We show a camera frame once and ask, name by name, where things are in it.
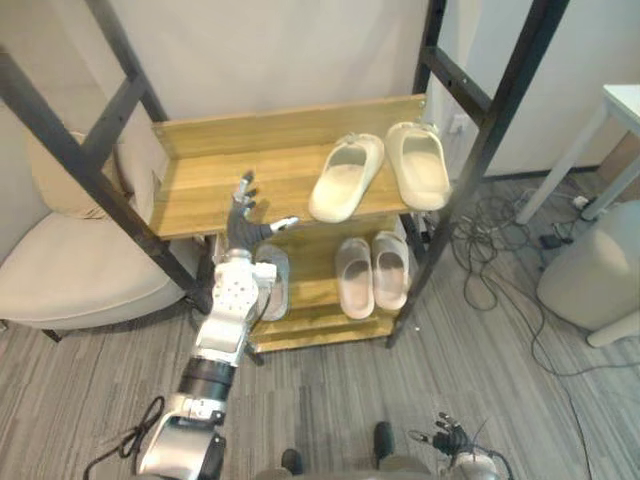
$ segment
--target baseboard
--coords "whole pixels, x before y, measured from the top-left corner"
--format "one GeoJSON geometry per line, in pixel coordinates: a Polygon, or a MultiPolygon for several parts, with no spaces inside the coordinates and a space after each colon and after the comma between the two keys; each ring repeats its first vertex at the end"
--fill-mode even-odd
{"type": "MultiPolygon", "coordinates": [[[[600,165],[591,165],[588,167],[573,167],[569,170],[569,173],[586,173],[595,172],[600,168],[600,165]]],[[[500,180],[523,180],[526,178],[541,178],[546,177],[551,170],[535,170],[532,172],[522,173],[508,173],[505,175],[487,175],[482,178],[482,182],[497,182],[500,180]]]]}

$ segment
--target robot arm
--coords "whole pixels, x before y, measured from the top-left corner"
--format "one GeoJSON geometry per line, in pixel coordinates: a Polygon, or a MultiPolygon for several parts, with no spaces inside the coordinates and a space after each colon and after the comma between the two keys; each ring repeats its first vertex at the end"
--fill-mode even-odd
{"type": "Polygon", "coordinates": [[[216,428],[224,423],[233,376],[259,314],[259,289],[269,288],[276,279],[276,267],[253,264],[251,250],[298,221],[288,217],[271,225],[249,222],[246,215],[255,205],[255,190],[247,192],[252,180],[253,175],[246,174],[233,195],[227,221],[229,251],[216,267],[213,308],[198,332],[178,391],[169,399],[168,413],[142,459],[141,475],[219,478],[225,440],[216,428]]]}
{"type": "Polygon", "coordinates": [[[499,452],[481,447],[470,439],[462,425],[446,413],[440,413],[442,420],[436,421],[440,431],[427,435],[416,430],[409,436],[418,442],[428,443],[436,450],[451,457],[449,467],[440,472],[441,478],[451,480],[500,480],[493,458],[498,457],[507,470],[507,480],[514,480],[511,466],[499,452]]]}

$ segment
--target white slipper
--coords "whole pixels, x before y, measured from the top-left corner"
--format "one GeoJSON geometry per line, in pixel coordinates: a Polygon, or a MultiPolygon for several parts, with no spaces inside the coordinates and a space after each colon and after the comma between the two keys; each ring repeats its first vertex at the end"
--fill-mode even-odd
{"type": "Polygon", "coordinates": [[[336,274],[342,311],[361,320],[373,312],[371,252],[362,238],[348,238],[336,253],[336,274]]]}
{"type": "Polygon", "coordinates": [[[413,122],[398,123],[387,132],[385,144],[404,203],[421,211],[444,207],[451,186],[435,129],[413,122]]]}
{"type": "Polygon", "coordinates": [[[350,134],[336,142],[309,199],[309,213],[321,222],[346,220],[380,170],[384,143],[375,135],[350,134]]]}
{"type": "Polygon", "coordinates": [[[385,310],[398,310],[409,290],[409,249],[393,232],[380,232],[373,239],[373,294],[385,310]]]}

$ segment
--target pillow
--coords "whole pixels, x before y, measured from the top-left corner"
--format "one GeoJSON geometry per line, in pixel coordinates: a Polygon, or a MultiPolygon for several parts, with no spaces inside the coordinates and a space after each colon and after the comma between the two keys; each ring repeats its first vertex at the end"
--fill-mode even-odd
{"type": "MultiPolygon", "coordinates": [[[[107,218],[107,213],[89,196],[62,165],[49,153],[42,143],[29,131],[27,133],[27,156],[31,175],[44,202],[54,212],[76,218],[107,218]]],[[[72,133],[79,144],[85,135],[72,133]]],[[[113,187],[124,195],[118,166],[114,155],[109,155],[102,173],[113,187]]]]}

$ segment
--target gray slipper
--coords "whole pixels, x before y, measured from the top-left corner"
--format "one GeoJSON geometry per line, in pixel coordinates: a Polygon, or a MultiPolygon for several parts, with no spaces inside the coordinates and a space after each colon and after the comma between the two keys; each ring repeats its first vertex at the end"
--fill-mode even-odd
{"type": "Polygon", "coordinates": [[[258,315],[264,311],[261,320],[280,320],[289,310],[289,257],[278,247],[263,243],[256,251],[255,260],[271,263],[278,269],[276,282],[271,290],[261,288],[258,293],[258,315]]]}

